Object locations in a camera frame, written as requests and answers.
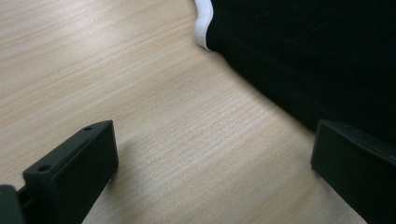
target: screw hole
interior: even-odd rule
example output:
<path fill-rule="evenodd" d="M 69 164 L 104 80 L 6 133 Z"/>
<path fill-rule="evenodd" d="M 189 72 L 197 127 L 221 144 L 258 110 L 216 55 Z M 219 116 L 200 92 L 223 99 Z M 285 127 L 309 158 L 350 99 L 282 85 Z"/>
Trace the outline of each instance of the screw hole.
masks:
<path fill-rule="evenodd" d="M 46 172 L 50 169 L 50 165 L 43 165 L 40 168 L 38 168 L 38 172 Z"/>

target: black cloth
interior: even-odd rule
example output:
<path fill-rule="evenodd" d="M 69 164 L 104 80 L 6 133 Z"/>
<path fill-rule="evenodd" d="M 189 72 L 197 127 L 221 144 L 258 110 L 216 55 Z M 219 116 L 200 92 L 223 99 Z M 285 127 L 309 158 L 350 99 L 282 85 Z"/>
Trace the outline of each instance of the black cloth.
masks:
<path fill-rule="evenodd" d="M 212 0 L 207 46 L 315 130 L 319 119 L 396 147 L 396 1 Z"/>

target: wooden table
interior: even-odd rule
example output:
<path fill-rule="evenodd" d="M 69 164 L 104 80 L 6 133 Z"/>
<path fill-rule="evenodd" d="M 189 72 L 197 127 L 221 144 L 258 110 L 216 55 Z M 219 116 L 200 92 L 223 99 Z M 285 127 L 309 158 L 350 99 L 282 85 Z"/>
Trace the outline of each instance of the wooden table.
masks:
<path fill-rule="evenodd" d="M 0 3 L 0 183 L 113 119 L 120 170 L 84 223 L 363 223 L 314 134 L 193 43 L 192 0 Z"/>

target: white edge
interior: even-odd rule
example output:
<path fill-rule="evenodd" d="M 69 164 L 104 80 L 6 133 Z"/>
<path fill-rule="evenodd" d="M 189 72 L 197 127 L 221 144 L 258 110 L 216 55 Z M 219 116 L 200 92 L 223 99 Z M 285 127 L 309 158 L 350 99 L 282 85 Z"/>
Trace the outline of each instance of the white edge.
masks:
<path fill-rule="evenodd" d="M 194 24 L 195 43 L 210 50 L 206 44 L 206 32 L 213 19 L 213 6 L 210 0 L 195 0 L 198 18 Z"/>

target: wood grain surface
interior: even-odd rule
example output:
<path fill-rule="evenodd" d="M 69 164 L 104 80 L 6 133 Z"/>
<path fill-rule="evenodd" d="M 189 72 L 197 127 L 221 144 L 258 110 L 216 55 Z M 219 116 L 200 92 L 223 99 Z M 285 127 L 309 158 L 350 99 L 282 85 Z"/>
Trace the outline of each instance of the wood grain surface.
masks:
<path fill-rule="evenodd" d="M 192 0 L 1 1 L 0 183 L 113 119 L 120 169 L 85 224 L 364 223 L 311 170 L 314 134 L 195 45 L 195 19 Z"/>

